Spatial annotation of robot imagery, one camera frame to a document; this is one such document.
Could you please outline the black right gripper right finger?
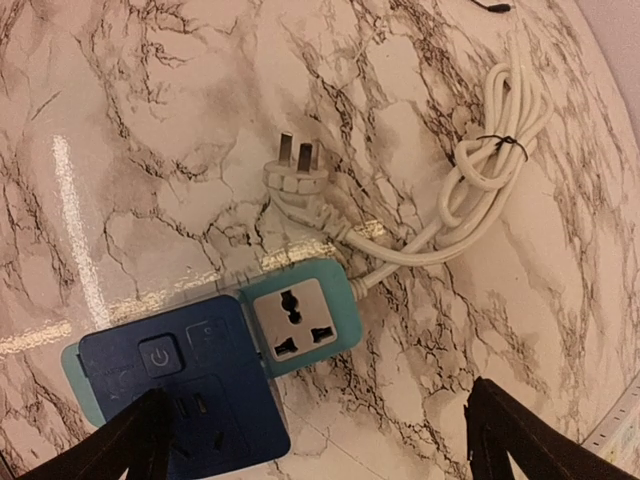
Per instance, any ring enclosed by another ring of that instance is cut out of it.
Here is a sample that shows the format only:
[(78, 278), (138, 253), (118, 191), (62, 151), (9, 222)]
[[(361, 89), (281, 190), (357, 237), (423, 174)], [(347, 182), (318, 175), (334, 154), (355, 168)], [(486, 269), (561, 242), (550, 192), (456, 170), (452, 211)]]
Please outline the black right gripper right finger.
[(464, 407), (474, 479), (631, 479), (560, 434), (490, 379), (476, 378)]

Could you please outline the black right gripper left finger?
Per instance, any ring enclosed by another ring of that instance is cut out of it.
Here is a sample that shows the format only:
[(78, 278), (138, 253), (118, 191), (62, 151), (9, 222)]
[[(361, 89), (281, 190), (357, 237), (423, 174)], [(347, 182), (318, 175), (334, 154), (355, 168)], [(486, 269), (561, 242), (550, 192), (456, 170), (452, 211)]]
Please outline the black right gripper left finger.
[(173, 441), (168, 395), (151, 389), (85, 440), (24, 479), (166, 479)]

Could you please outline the blue cube socket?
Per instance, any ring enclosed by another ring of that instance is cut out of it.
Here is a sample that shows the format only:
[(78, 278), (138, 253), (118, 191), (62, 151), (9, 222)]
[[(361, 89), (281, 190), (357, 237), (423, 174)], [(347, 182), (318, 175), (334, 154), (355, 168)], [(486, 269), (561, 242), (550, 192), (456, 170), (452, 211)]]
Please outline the blue cube socket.
[(291, 440), (238, 300), (222, 295), (83, 337), (103, 417), (162, 389), (174, 418), (172, 479), (206, 479), (286, 455)]

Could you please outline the teal power strip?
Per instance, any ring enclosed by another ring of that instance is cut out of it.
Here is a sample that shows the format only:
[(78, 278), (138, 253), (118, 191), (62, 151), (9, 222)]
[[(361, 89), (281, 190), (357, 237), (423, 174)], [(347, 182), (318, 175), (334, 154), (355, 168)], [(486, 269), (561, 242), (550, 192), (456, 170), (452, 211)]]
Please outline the teal power strip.
[[(347, 351), (362, 338), (363, 326), (346, 273), (334, 260), (307, 260), (218, 296), (222, 295), (235, 298), (241, 305), (288, 431), (276, 379)], [(109, 420), (103, 417), (84, 373), (78, 344), (79, 341), (63, 350), (62, 368), (84, 415), (99, 427)]]

